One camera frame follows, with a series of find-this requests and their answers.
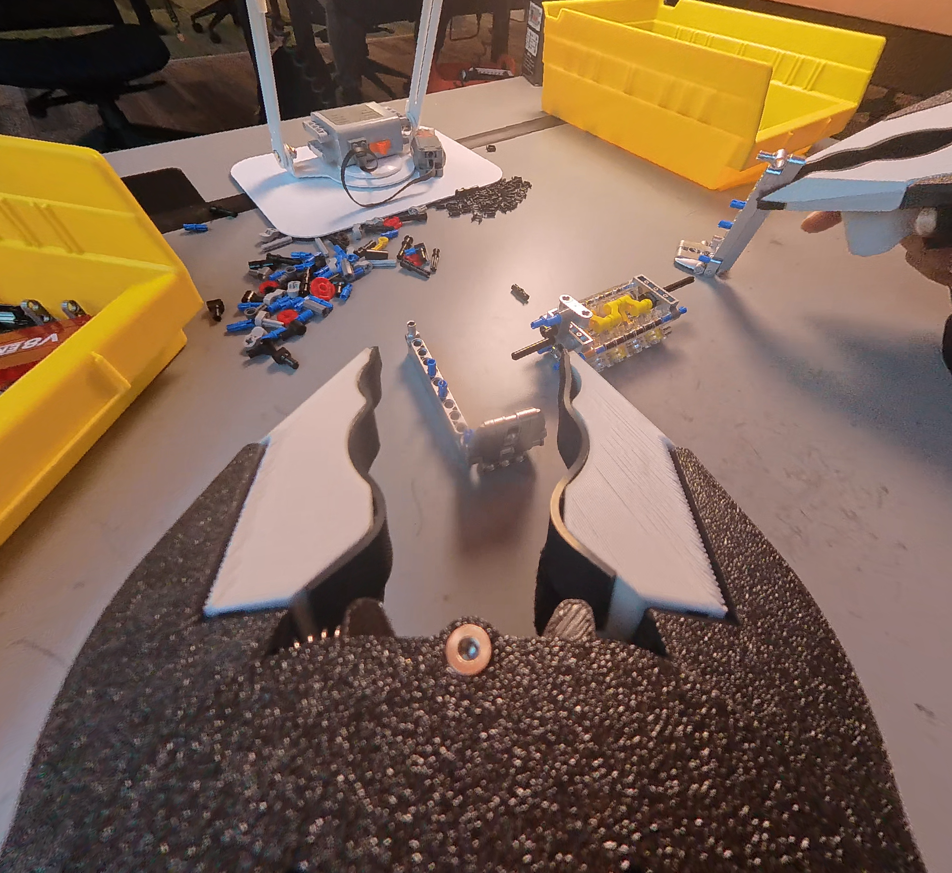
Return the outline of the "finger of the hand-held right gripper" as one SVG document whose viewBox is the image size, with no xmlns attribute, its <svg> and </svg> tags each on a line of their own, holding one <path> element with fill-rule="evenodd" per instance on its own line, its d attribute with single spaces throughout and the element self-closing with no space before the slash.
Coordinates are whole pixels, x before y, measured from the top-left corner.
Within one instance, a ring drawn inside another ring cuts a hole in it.
<svg viewBox="0 0 952 873">
<path fill-rule="evenodd" d="M 873 162 L 920 158 L 951 143 L 951 107 L 905 112 L 863 129 L 806 160 L 803 173 L 838 172 Z"/>
<path fill-rule="evenodd" d="M 885 162 L 838 172 L 798 176 L 759 200 L 760 209 L 841 214 L 849 251 L 856 256 L 883 254 L 884 215 L 898 207 L 900 187 L 887 180 Z"/>
</svg>

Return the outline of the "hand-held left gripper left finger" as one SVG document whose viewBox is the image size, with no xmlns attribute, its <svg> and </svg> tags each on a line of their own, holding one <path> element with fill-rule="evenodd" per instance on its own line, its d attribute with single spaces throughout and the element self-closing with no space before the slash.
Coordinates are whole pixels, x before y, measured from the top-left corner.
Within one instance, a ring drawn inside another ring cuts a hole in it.
<svg viewBox="0 0 952 873">
<path fill-rule="evenodd" d="M 206 617 L 286 609 L 300 635 L 318 636 L 343 627 L 352 603 L 383 601 L 392 544 L 370 474 L 382 369 L 377 346 L 361 350 L 254 445 Z"/>
</svg>

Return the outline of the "clear engine block yellow crankshaft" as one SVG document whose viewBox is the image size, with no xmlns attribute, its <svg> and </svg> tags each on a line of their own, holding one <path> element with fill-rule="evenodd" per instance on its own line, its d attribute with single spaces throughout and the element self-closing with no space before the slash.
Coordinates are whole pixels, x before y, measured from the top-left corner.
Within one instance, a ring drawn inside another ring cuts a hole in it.
<svg viewBox="0 0 952 873">
<path fill-rule="evenodd" d="M 693 276 L 661 286 L 639 275 L 584 299 L 564 294 L 556 306 L 531 322 L 539 339 L 511 354 L 515 361 L 532 355 L 573 352 L 602 372 L 661 343 L 673 322 L 686 313 L 676 292 Z"/>
</svg>

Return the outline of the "nested yellow empty bins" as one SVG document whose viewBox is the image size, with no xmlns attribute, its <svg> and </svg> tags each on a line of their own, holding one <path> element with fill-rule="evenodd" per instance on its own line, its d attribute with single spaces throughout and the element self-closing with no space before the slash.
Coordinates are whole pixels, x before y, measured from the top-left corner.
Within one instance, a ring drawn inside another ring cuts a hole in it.
<svg viewBox="0 0 952 873">
<path fill-rule="evenodd" d="M 543 110 L 713 190 L 844 129 L 887 42 L 700 0 L 543 10 Z"/>
</svg>

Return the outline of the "pile of black pins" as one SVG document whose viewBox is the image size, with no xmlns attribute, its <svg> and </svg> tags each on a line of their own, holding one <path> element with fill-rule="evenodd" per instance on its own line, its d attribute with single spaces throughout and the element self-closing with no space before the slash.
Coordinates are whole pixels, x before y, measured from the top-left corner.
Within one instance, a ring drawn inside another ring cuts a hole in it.
<svg viewBox="0 0 952 873">
<path fill-rule="evenodd" d="M 481 223 L 516 210 L 531 188 L 530 181 L 520 176 L 501 178 L 484 187 L 457 189 L 446 199 L 430 203 L 428 208 L 444 211 L 450 218 L 469 217 L 470 221 Z"/>
</svg>

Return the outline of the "grey beam with motor block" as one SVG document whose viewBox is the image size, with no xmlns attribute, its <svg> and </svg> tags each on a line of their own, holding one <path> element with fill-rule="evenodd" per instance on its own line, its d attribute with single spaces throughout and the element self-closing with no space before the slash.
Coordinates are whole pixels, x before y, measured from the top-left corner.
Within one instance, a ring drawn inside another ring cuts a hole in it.
<svg viewBox="0 0 952 873">
<path fill-rule="evenodd" d="M 438 403 L 448 432 L 468 467 L 480 473 L 521 462 L 530 449 L 541 446 L 546 437 L 545 417 L 541 408 L 530 407 L 514 414 L 484 421 L 470 427 L 443 369 L 420 335 L 417 323 L 408 321 L 406 341 L 409 355 L 425 379 L 428 392 Z"/>
</svg>

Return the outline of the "grey beam with small bracket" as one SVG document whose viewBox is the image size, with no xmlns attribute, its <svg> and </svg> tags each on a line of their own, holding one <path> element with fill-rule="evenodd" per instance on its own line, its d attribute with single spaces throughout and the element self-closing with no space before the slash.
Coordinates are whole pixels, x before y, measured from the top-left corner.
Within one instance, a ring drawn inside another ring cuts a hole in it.
<svg viewBox="0 0 952 873">
<path fill-rule="evenodd" d="M 768 217 L 768 210 L 759 208 L 759 200 L 790 183 L 805 163 L 803 156 L 783 149 L 761 152 L 758 158 L 766 160 L 767 166 L 746 199 L 730 203 L 735 218 L 720 221 L 718 233 L 707 241 L 682 241 L 674 258 L 676 267 L 695 277 L 725 277 Z"/>
</svg>

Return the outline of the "red printed panel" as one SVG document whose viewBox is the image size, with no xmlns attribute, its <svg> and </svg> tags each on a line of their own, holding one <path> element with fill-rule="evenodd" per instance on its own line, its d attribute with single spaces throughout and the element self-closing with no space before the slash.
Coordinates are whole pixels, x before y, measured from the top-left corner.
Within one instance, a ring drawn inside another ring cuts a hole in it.
<svg viewBox="0 0 952 873">
<path fill-rule="evenodd" d="M 5 392 L 33 367 L 90 321 L 73 299 L 61 303 L 57 318 L 40 301 L 26 299 L 1 306 L 1 391 Z"/>
</svg>

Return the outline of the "yellow bin with brick parts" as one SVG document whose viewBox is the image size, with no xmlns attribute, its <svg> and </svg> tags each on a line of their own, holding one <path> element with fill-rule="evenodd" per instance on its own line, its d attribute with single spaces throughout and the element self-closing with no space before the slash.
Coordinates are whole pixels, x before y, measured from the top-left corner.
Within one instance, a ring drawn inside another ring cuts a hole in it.
<svg viewBox="0 0 952 873">
<path fill-rule="evenodd" d="M 91 316 L 1 397 L 1 541 L 186 343 L 203 301 L 106 158 L 2 136 L 1 301 Z"/>
</svg>

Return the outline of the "person's right hand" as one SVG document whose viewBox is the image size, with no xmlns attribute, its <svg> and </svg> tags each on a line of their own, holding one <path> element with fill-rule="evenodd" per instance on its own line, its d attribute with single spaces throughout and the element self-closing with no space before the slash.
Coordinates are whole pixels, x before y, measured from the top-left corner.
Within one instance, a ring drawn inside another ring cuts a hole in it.
<svg viewBox="0 0 952 873">
<path fill-rule="evenodd" d="M 938 238 L 928 231 L 928 224 L 936 224 L 933 219 L 937 212 L 922 210 L 913 225 L 912 232 L 901 242 L 906 263 L 928 281 L 951 288 L 951 248 L 939 247 Z M 808 234 L 816 234 L 834 227 L 841 221 L 837 211 L 815 211 L 807 215 L 801 228 Z"/>
</svg>

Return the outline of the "white document stand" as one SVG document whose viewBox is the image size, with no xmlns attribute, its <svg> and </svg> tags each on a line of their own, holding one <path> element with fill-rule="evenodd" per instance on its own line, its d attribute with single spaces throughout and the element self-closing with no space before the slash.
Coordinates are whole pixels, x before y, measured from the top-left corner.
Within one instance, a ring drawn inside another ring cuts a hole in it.
<svg viewBox="0 0 952 873">
<path fill-rule="evenodd" d="M 304 143 L 287 143 L 282 126 L 276 80 L 269 51 L 268 0 L 245 0 L 265 107 L 270 153 L 245 158 L 231 169 L 231 178 L 262 210 L 275 227 L 292 236 L 313 236 L 318 226 L 308 222 L 315 214 L 322 227 L 336 229 L 356 221 L 363 212 L 385 212 L 405 200 L 428 203 L 459 187 L 485 186 L 501 176 L 491 162 L 438 131 L 446 152 L 444 174 L 423 177 L 414 167 L 409 146 L 403 153 L 377 157 L 358 145 L 339 166 L 328 165 Z M 390 108 L 406 115 L 411 134 L 421 124 L 422 102 L 436 42 L 443 0 L 422 0 L 421 23 L 415 47 L 411 92 L 406 107 Z"/>
</svg>

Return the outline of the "black office chair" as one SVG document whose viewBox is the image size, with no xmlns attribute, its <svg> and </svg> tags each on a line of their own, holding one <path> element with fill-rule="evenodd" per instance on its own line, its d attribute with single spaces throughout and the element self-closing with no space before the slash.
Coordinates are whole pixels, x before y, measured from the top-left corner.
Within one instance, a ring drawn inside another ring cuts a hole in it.
<svg viewBox="0 0 952 873">
<path fill-rule="evenodd" d="M 3 34 L 27 33 L 2 39 L 1 81 L 37 91 L 26 102 L 30 116 L 44 118 L 60 105 L 93 106 L 104 150 L 182 136 L 133 124 L 118 104 L 164 84 L 152 76 L 171 54 L 149 13 L 129 23 L 115 0 L 1 0 L 1 27 Z"/>
</svg>

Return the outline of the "pile of mixed brick parts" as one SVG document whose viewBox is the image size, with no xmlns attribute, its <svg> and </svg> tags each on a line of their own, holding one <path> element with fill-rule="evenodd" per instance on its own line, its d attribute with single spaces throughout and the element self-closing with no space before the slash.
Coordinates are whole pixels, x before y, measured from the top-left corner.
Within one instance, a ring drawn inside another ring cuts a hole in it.
<svg viewBox="0 0 952 873">
<path fill-rule="evenodd" d="M 232 304 L 206 301 L 208 318 L 238 341 L 247 362 L 300 367 L 289 345 L 327 319 L 371 274 L 395 271 L 427 280 L 437 271 L 440 249 L 412 237 L 431 208 L 415 204 L 313 238 L 264 229 L 244 272 L 246 287 Z"/>
</svg>

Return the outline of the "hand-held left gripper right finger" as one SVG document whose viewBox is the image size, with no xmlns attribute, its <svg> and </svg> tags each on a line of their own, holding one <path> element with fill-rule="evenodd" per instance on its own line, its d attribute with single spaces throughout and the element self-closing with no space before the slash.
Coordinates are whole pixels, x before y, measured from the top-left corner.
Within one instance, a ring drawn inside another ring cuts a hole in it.
<svg viewBox="0 0 952 873">
<path fill-rule="evenodd" d="M 723 622 L 731 602 L 673 442 L 598 372 L 562 351 L 549 588 L 635 639 L 649 610 Z"/>
</svg>

